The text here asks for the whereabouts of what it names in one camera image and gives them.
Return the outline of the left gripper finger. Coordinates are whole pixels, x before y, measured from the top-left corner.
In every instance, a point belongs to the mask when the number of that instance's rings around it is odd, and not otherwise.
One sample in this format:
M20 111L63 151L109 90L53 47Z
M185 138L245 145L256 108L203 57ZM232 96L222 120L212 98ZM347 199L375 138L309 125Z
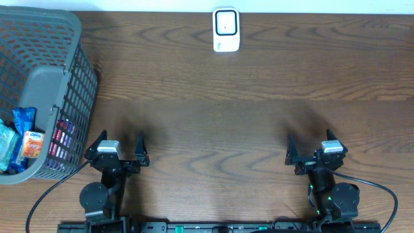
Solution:
M95 155L98 153L98 146L101 141L107 139L107 130L104 129L97 139L86 149L84 157L86 159L93 159Z
M135 147L135 157L137 161L139 162L140 166L149 166L149 155L146 149L145 140L144 140L144 132L141 131L138 134L138 141Z

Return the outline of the purple Carefree pad pack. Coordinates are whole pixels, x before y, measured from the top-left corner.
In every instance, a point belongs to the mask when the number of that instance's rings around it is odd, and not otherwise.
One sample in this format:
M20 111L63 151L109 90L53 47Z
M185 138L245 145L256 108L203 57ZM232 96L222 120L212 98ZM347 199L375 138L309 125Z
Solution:
M75 125L68 119L58 120L52 138L63 144L64 147L70 148L74 142L72 136L75 136L76 133ZM54 142L50 143L49 154L64 159L67 162L74 161L73 154Z

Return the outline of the orange Kleenex tissue pack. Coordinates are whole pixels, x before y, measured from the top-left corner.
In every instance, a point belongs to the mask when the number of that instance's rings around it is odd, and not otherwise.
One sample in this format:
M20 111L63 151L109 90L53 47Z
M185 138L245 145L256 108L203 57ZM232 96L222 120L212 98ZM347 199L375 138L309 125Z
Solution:
M44 138L44 133L26 131L22 143L22 156L26 158L38 158L41 153Z

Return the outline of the blue snack wrapper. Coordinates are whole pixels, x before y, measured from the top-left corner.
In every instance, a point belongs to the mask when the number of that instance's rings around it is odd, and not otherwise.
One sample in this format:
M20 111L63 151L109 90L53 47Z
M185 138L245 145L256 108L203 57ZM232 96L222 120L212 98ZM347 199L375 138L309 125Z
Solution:
M17 174L26 170L27 158L23 156L23 139L26 131L34 128L37 109L35 107L13 109L15 128L19 134L19 140L13 150L7 172Z

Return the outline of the teal wet wipes pack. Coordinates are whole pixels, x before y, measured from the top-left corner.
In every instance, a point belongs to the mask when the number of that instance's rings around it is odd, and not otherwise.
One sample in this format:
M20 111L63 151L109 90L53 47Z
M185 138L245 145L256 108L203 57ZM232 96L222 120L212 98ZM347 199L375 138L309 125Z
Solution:
M20 135L1 120L1 171L7 170Z

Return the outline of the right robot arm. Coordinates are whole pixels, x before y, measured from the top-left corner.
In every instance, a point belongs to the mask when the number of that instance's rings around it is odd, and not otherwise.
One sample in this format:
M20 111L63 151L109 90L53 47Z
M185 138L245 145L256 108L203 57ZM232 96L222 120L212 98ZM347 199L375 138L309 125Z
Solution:
M311 157L302 157L292 135L288 136L285 164L295 166L296 175L309 178L309 200L316 207L318 216L310 223L312 230L322 232L328 225L351 222L358 216L360 190L351 183L337 183L333 172L343 165L348 149L326 131L327 140Z

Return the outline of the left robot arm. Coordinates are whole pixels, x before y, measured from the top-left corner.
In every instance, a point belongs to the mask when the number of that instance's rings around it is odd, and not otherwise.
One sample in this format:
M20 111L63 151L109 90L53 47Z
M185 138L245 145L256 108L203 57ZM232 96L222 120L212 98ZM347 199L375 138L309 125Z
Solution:
M144 133L138 134L133 160L121 159L117 140L108 140L106 130L87 148L85 158L102 176L99 182L87 184L80 192L80 204L85 210L86 232L141 232L142 227L132 217L121 216L125 184L141 167L149 166Z

